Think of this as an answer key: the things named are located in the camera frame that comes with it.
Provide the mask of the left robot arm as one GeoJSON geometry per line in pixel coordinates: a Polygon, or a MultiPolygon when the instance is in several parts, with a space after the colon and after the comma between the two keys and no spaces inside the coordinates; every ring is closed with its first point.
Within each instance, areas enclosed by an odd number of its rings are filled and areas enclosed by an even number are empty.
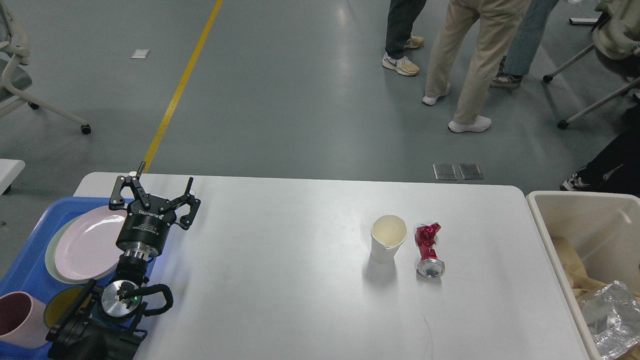
{"type": "Polygon", "coordinates": [[[135,173],[119,176],[109,209],[125,210],[115,246],[122,251],[106,285],[89,279],[46,335],[53,360],[132,360],[147,331],[138,328],[144,317],[166,313],[174,297],[166,284],[149,284],[147,268],[162,255],[170,228],[189,230],[201,201],[192,194],[190,177],[183,194],[167,199],[144,191],[135,173]]]}

